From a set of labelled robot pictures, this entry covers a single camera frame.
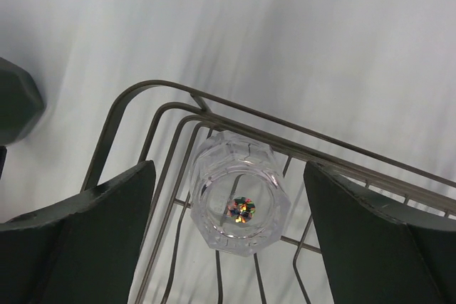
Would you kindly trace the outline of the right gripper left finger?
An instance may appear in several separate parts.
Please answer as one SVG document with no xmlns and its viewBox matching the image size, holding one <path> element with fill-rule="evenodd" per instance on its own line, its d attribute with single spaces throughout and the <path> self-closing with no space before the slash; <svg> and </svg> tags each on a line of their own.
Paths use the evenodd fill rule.
<svg viewBox="0 0 456 304">
<path fill-rule="evenodd" d="M 126 303 L 155 187 L 153 161 L 1 224 L 2 303 Z"/>
</svg>

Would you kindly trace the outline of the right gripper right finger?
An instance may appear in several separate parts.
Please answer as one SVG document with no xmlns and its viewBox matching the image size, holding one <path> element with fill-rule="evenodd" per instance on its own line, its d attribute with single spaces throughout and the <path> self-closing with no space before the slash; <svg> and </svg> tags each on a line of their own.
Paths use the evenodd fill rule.
<svg viewBox="0 0 456 304">
<path fill-rule="evenodd" d="M 304 184 L 335 303 L 455 302 L 455 220 L 313 162 Z"/>
</svg>

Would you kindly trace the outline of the black ceramic mug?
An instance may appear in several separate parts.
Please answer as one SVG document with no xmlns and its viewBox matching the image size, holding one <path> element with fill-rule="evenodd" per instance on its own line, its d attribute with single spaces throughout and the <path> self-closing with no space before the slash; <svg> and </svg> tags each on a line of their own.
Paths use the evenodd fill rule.
<svg viewBox="0 0 456 304">
<path fill-rule="evenodd" d="M 40 120 L 46 104 L 33 79 L 23 68 L 1 59 L 1 167 L 7 147 L 25 138 Z"/>
</svg>

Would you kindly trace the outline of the dark wire dish rack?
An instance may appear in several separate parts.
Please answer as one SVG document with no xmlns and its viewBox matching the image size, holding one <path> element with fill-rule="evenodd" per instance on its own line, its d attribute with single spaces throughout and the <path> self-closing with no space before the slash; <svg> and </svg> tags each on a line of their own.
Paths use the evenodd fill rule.
<svg viewBox="0 0 456 304">
<path fill-rule="evenodd" d="M 141 93 L 162 101 L 138 135 L 138 161 L 153 159 L 157 180 L 130 303 L 332 303 L 304 185 L 308 161 L 412 208 L 455 218 L 455 180 L 412 167 L 215 95 L 164 80 L 137 83 L 111 105 L 83 188 L 100 181 L 125 115 Z M 271 146 L 291 200 L 278 243 L 254 256 L 213 251 L 190 218 L 192 158 L 207 137 L 230 130 Z"/>
</svg>

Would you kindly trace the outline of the clear faceted glass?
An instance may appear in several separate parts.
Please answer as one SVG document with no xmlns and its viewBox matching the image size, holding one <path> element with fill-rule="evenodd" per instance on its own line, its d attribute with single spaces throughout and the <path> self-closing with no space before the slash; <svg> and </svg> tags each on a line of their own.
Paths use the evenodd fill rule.
<svg viewBox="0 0 456 304">
<path fill-rule="evenodd" d="M 191 217 L 210 248 L 251 256 L 281 238 L 291 202 L 268 144 L 227 130 L 207 138 L 191 185 Z"/>
</svg>

